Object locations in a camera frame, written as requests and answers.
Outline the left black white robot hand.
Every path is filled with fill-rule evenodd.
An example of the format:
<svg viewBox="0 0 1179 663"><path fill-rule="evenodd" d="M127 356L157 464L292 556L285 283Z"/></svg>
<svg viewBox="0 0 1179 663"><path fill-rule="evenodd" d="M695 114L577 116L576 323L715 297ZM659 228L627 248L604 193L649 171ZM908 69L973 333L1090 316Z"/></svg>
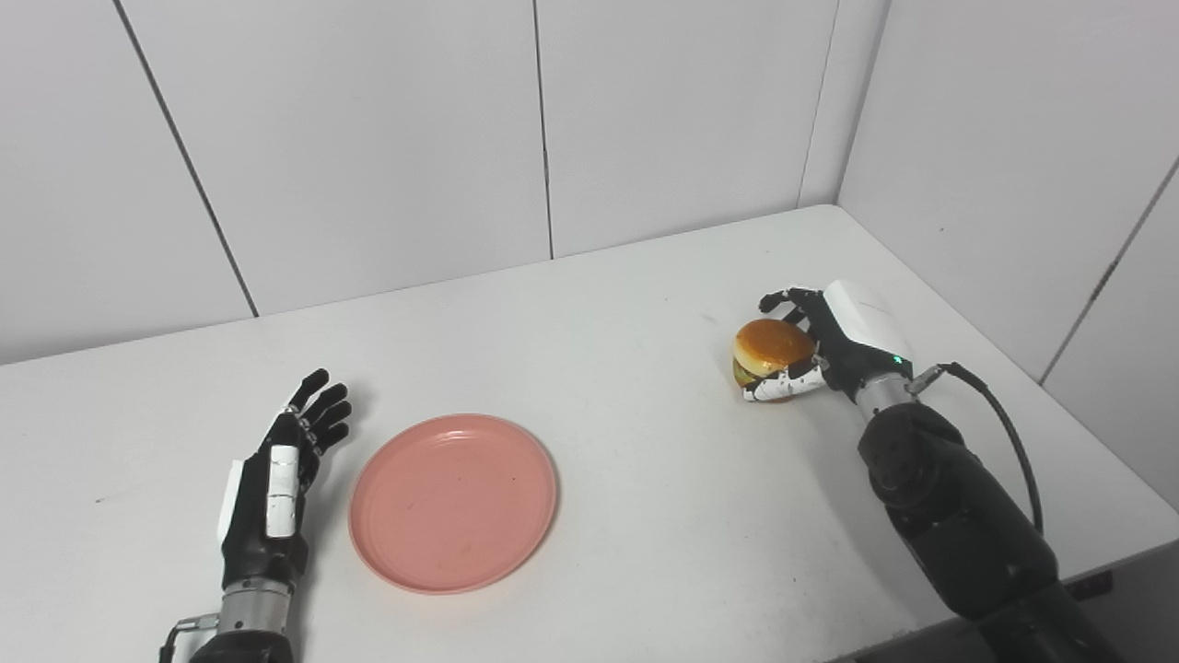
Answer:
<svg viewBox="0 0 1179 663"><path fill-rule="evenodd" d="M220 541L222 587L265 579L295 590L310 545L299 532L321 459L345 440L353 407L344 383L320 368L299 382L263 441L241 462L228 531Z"/></svg>

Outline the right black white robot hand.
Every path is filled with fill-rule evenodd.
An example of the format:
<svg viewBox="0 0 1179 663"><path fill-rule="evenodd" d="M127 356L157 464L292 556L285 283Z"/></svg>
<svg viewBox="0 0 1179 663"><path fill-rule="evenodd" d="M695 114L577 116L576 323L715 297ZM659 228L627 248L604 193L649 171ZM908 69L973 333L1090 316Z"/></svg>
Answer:
<svg viewBox="0 0 1179 663"><path fill-rule="evenodd" d="M789 306L780 322L810 340L809 352L757 374L740 385L749 402L785 401L821 387L843 393L859 411L876 411L911 399L915 370L910 344L885 298L862 283L836 280L825 288L804 285L772 291L758 303L760 314Z"/></svg>

